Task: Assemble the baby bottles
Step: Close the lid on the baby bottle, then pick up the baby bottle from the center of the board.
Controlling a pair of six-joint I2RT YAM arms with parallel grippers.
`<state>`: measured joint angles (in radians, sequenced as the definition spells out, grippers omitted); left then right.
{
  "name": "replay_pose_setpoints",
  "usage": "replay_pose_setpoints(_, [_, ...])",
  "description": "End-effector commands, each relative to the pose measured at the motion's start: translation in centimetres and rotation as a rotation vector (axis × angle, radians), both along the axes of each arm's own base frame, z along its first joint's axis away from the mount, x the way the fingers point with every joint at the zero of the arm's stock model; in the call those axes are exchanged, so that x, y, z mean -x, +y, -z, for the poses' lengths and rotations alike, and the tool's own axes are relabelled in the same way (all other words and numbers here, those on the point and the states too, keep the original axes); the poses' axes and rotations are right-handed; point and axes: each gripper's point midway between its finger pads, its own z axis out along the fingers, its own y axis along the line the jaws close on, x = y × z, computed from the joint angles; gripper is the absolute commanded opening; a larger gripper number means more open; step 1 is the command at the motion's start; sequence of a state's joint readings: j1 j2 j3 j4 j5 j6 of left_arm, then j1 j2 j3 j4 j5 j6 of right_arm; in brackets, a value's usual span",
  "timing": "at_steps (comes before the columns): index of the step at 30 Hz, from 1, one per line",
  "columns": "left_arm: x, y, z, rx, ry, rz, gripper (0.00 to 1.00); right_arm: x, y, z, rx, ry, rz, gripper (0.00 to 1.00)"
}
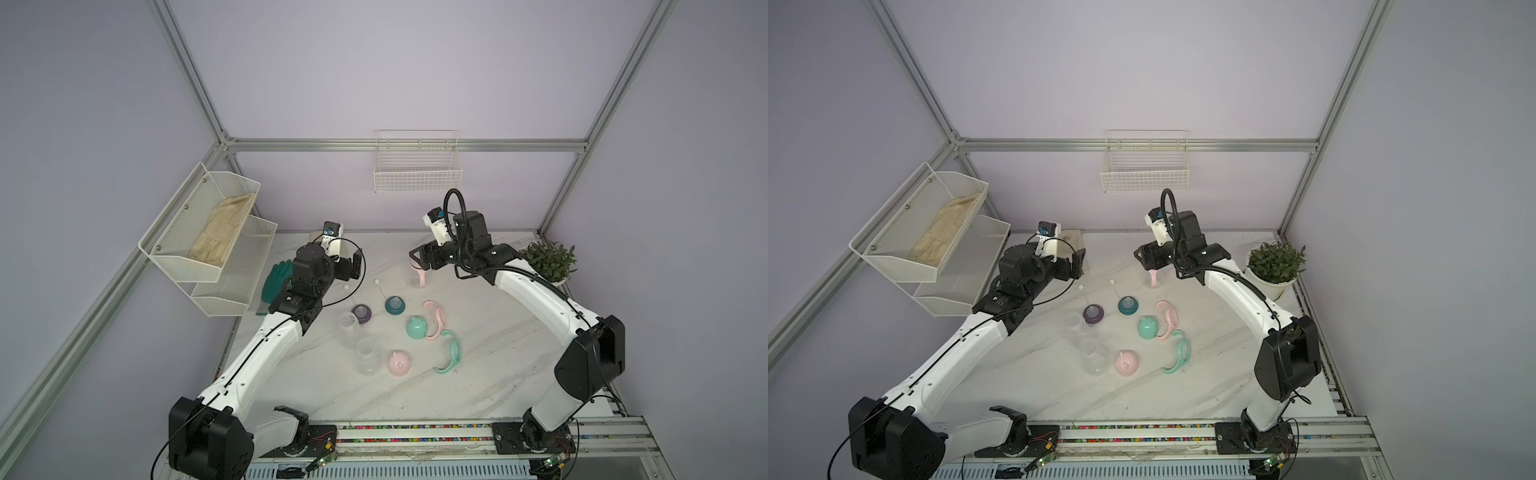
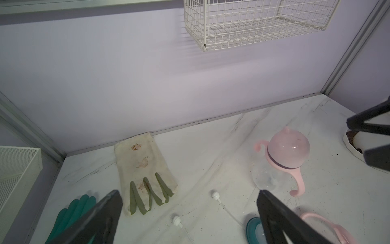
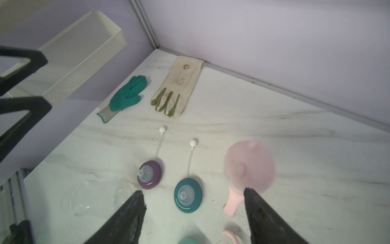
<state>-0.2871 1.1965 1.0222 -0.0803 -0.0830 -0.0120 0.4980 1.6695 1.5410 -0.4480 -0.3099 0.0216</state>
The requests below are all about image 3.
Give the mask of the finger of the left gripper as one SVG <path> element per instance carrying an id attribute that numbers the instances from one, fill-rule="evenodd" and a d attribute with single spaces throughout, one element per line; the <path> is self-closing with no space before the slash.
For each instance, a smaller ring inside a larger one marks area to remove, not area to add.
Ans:
<path id="1" fill-rule="evenodd" d="M 1 99 L 1 114 L 27 112 L 23 118 L 1 136 L 1 161 L 51 109 L 52 105 L 44 97 Z"/>
<path id="2" fill-rule="evenodd" d="M 38 50 L 1 46 L 1 57 L 27 59 L 26 63 L 1 77 L 1 96 L 48 64 L 47 58 Z"/>

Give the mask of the teal nipple collar with straw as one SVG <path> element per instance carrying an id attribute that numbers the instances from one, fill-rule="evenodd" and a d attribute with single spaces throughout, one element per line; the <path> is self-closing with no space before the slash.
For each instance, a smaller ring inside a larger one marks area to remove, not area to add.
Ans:
<path id="1" fill-rule="evenodd" d="M 186 178 L 179 181 L 174 190 L 174 203 L 176 207 L 185 214 L 195 212 L 200 207 L 203 198 L 200 184 L 190 177 L 192 157 L 197 144 L 197 139 L 190 141 L 191 150 L 189 162 L 187 164 Z"/>

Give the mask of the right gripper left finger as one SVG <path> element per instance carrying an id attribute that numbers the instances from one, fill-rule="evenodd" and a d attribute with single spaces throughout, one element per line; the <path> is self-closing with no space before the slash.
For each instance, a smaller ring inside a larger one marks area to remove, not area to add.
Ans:
<path id="1" fill-rule="evenodd" d="M 147 207 L 141 190 L 133 195 L 91 237 L 87 244 L 137 244 Z"/>

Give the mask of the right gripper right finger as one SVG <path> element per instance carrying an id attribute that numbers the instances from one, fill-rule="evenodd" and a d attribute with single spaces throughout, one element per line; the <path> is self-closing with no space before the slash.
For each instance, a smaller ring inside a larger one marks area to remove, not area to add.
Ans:
<path id="1" fill-rule="evenodd" d="M 254 190 L 244 190 L 245 209 L 253 244 L 308 244 Z"/>

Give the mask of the pink bottle cap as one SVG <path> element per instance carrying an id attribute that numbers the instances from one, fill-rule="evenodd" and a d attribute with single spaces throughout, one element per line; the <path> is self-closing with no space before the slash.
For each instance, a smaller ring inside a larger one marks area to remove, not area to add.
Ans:
<path id="1" fill-rule="evenodd" d="M 245 188 L 251 188 L 260 194 L 273 184 L 276 169 L 270 152 L 260 140 L 246 140 L 228 148 L 224 172 L 236 192 L 242 194 Z"/>

